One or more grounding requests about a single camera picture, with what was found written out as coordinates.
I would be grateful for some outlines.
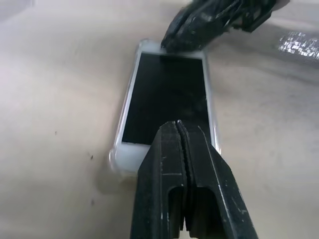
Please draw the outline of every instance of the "beige surface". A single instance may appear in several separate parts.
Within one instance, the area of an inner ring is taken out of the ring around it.
[[[104,155],[136,45],[160,41],[182,4],[26,2],[0,22],[0,238],[129,238],[134,185],[118,186]],[[223,156],[259,237],[313,239],[319,70],[277,55],[281,31],[210,47],[214,100]]]

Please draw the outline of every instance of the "white phone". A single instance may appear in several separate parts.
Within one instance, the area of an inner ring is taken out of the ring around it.
[[[109,153],[112,170],[136,173],[159,127],[173,120],[207,126],[220,152],[204,51],[172,55],[159,43],[142,40]]]

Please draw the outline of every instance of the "black screen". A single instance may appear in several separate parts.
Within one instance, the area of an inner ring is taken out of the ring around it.
[[[209,129],[202,60],[143,53],[122,141],[151,145],[161,125],[180,119]]]

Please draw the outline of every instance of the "phone frame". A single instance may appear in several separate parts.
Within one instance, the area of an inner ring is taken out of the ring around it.
[[[149,39],[141,40],[138,45],[138,48],[136,50],[133,72],[131,74],[126,97],[124,100],[121,118],[118,124],[117,133],[115,137],[115,142],[113,148],[109,152],[109,163],[111,169],[121,174],[136,173],[150,148],[150,145],[122,142],[125,123],[130,108],[130,102],[142,53],[170,55],[167,54],[166,51],[160,47],[159,43],[153,42]],[[218,152],[220,152],[217,122],[214,114],[212,89],[206,54],[204,51],[196,51],[191,53],[174,54],[174,56],[180,56],[184,58],[196,58],[202,60],[211,144],[215,147],[215,149]]]

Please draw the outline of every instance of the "black plastic tool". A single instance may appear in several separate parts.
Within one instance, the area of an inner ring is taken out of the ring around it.
[[[232,27],[252,32],[270,18],[280,1],[194,0],[173,19],[161,46],[167,52],[201,50]]]
[[[257,239],[227,163],[199,126],[167,122],[138,170],[131,239]]]

